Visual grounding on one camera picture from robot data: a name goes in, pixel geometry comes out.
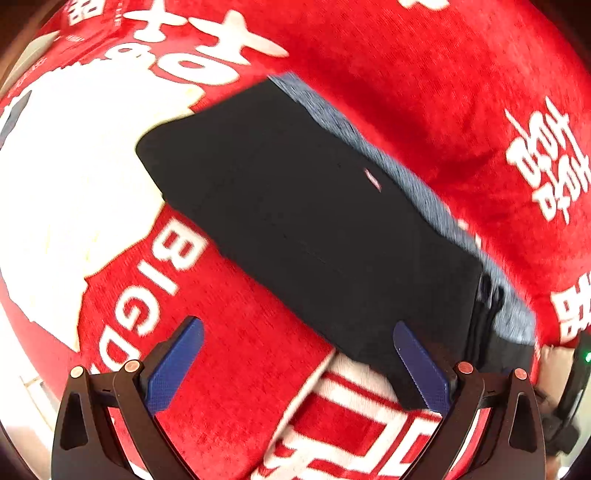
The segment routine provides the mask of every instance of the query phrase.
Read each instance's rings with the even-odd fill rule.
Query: gray knit fabric
[[[533,312],[518,297],[500,267],[477,246],[474,238],[459,227],[435,192],[409,169],[368,143],[342,113],[296,75],[287,73],[280,77],[272,77],[271,80],[292,99],[306,107],[314,120],[324,129],[379,165],[400,186],[440,235],[482,261],[493,286],[500,285],[505,290],[505,304],[496,315],[495,331],[500,337],[511,342],[532,345],[535,327]]]

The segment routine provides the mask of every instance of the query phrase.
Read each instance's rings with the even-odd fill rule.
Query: red blanket
[[[0,107],[43,73],[98,58],[140,57],[162,78],[199,85],[195,111],[292,70],[466,220],[537,314],[540,343],[586,328],[591,83],[528,2],[74,0],[60,15],[61,37]],[[434,417],[399,412],[391,391],[371,387],[381,377],[335,372],[338,359],[304,387],[301,397],[314,393],[297,410],[307,379],[328,368],[330,347],[210,243],[183,270],[155,258],[154,241],[172,217],[205,238],[165,207],[147,238],[87,279],[79,354],[29,323],[3,290],[17,335],[52,389],[60,392],[73,365],[107,371],[145,355],[195,314],[208,340],[162,422],[198,475],[268,476],[275,467],[282,478],[400,475]],[[142,261],[170,283],[145,266],[142,273]],[[148,290],[159,315],[130,287]],[[277,429],[281,440],[260,464]]]

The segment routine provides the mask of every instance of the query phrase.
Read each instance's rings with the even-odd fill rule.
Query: rivet
[[[78,365],[77,367],[74,367],[71,371],[70,371],[70,376],[72,378],[79,378],[82,376],[82,374],[84,373],[84,368],[81,367],[80,365]]]
[[[131,360],[125,364],[125,371],[132,374],[133,372],[137,372],[139,368],[139,362],[137,360]]]
[[[457,369],[464,375],[470,375],[474,371],[474,367],[468,362],[460,362],[457,365]]]
[[[515,369],[515,376],[520,380],[525,380],[527,378],[527,372],[522,368]]]

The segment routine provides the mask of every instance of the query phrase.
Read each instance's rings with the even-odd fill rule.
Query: folded black fabric
[[[467,351],[479,260],[273,83],[156,127],[137,153],[173,208],[302,321],[384,374],[403,407],[425,404],[394,350],[396,322],[427,332],[453,361]]]

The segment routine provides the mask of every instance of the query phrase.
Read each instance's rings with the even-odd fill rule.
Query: blue gripper pad
[[[451,407],[446,376],[404,322],[396,324],[393,338],[394,347],[427,407],[445,416]]]
[[[152,416],[166,410],[187,375],[203,345],[203,323],[192,318],[162,361],[155,367],[147,384],[144,403]]]

